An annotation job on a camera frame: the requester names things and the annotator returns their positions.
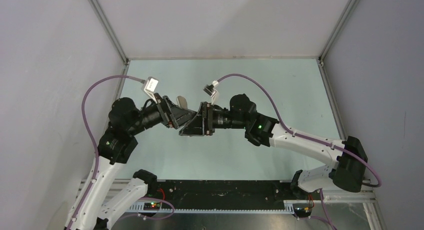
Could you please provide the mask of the beige remote control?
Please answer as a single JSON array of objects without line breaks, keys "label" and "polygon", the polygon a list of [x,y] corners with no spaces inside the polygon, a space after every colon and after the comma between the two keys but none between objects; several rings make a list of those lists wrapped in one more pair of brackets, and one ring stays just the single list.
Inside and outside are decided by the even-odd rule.
[{"label": "beige remote control", "polygon": [[185,97],[178,96],[176,99],[177,99],[176,101],[177,101],[177,105],[179,106],[179,108],[189,110],[188,102],[187,102]]}]

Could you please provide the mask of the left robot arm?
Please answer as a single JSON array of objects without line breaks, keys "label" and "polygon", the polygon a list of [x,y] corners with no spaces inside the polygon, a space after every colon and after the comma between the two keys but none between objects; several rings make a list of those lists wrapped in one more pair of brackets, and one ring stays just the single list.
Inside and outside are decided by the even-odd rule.
[{"label": "left robot arm", "polygon": [[155,97],[157,101],[142,109],[128,97],[112,104],[108,128],[97,144],[88,180],[68,214],[64,229],[110,230],[138,199],[156,196],[156,175],[139,170],[123,190],[105,202],[117,174],[138,144],[137,134],[157,124],[178,129],[195,115],[195,111],[175,105],[167,96]]}]

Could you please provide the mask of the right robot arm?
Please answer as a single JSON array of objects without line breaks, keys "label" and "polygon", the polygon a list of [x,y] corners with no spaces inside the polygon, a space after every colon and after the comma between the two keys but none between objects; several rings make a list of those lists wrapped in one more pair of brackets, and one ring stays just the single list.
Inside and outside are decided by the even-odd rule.
[{"label": "right robot arm", "polygon": [[356,137],[327,139],[285,129],[277,119],[258,113],[256,104],[245,94],[233,96],[228,109],[201,103],[179,134],[211,136],[216,129],[244,129],[244,137],[255,146],[283,148],[322,162],[321,167],[295,173],[290,191],[297,199],[331,186],[352,193],[361,191],[368,158]]}]

